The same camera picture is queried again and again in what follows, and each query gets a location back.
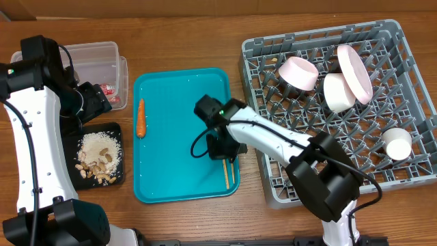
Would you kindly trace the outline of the white paper cup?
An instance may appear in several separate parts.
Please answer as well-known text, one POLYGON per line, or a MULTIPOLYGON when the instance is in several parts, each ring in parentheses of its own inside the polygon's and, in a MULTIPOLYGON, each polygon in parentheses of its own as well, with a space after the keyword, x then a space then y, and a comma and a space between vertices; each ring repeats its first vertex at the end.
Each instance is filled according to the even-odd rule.
POLYGON ((382 134, 383 148, 395 161, 407 159, 412 152, 412 137, 402 128, 390 128, 382 134))

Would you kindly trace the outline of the red snack wrapper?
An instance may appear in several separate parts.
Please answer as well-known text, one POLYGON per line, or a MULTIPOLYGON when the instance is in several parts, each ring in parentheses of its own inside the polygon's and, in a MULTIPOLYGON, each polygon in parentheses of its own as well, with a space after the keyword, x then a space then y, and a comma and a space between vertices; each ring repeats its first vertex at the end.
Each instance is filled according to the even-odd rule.
POLYGON ((100 84, 100 88, 111 104, 115 104, 115 103, 120 102, 121 99, 117 95, 114 85, 103 83, 103 84, 100 84))

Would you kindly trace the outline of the wooden chopstick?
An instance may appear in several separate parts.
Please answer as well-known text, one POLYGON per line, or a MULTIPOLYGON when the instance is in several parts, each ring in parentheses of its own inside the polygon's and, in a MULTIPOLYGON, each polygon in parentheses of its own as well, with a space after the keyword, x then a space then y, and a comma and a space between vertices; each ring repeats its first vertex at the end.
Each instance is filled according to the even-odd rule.
POLYGON ((235 181, 235 169, 234 169, 234 163, 231 163, 231 179, 232 179, 233 184, 235 184, 236 181, 235 181))
POLYGON ((229 177, 228 177, 228 172, 227 172, 227 162, 225 159, 223 159, 223 171, 224 171, 226 189, 229 190, 229 188, 230 188, 229 177))

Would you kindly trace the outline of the orange carrot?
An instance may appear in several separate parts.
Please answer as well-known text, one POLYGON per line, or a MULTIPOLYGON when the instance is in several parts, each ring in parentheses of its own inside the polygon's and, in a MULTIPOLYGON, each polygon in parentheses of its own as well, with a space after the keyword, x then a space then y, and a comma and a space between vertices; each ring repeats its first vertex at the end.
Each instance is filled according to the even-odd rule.
POLYGON ((136 125, 136 135, 138 138, 144 138, 146 135, 146 116, 145 116, 145 101, 141 99, 139 101, 137 109, 137 125, 136 125))

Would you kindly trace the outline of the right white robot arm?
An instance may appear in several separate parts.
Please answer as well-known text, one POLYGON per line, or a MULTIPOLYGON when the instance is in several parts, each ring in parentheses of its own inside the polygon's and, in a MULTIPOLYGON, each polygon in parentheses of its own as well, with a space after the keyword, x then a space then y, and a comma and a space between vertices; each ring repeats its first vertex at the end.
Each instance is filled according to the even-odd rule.
POLYGON ((194 113, 207 126, 202 134, 211 159, 234 161, 247 146, 267 154, 283 167, 301 203, 322 221, 325 245, 358 243, 353 210, 363 177, 333 136, 291 131, 234 98, 222 104, 205 95, 194 113))

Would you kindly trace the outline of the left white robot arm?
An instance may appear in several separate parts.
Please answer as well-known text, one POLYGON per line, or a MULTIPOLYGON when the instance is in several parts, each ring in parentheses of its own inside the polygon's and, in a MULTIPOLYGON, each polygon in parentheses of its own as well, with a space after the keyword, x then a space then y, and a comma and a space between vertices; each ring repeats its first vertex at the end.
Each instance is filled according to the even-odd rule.
POLYGON ((91 121, 111 110, 104 84, 81 82, 67 48, 44 36, 20 42, 21 59, 1 65, 1 103, 13 129, 19 189, 3 222, 14 245, 145 245, 136 229, 109 223, 78 190, 124 180, 122 132, 91 121))

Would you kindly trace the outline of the pink bowl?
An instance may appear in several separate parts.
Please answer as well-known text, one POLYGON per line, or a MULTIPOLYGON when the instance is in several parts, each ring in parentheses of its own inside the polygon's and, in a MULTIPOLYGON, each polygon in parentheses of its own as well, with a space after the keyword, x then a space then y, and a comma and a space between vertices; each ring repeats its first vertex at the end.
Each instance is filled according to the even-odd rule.
POLYGON ((293 87, 310 91, 315 87, 318 70, 315 65, 301 57, 290 57, 279 68, 279 75, 293 87))

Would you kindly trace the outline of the pink plate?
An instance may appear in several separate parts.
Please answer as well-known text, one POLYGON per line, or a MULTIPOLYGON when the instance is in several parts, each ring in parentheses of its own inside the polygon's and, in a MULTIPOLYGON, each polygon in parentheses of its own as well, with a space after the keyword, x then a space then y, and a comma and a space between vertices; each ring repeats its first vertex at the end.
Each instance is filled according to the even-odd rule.
POLYGON ((353 95, 361 104, 367 104, 373 97, 373 88, 360 55, 349 45, 337 47, 341 71, 353 95))

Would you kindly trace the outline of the white bowl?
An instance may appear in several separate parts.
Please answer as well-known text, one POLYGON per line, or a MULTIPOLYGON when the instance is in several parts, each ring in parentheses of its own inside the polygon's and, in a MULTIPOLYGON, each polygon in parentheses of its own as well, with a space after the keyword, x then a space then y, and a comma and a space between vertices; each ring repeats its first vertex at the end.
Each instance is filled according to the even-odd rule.
POLYGON ((325 76, 324 97, 328 108, 335 113, 353 107, 356 101, 342 73, 329 73, 325 76))

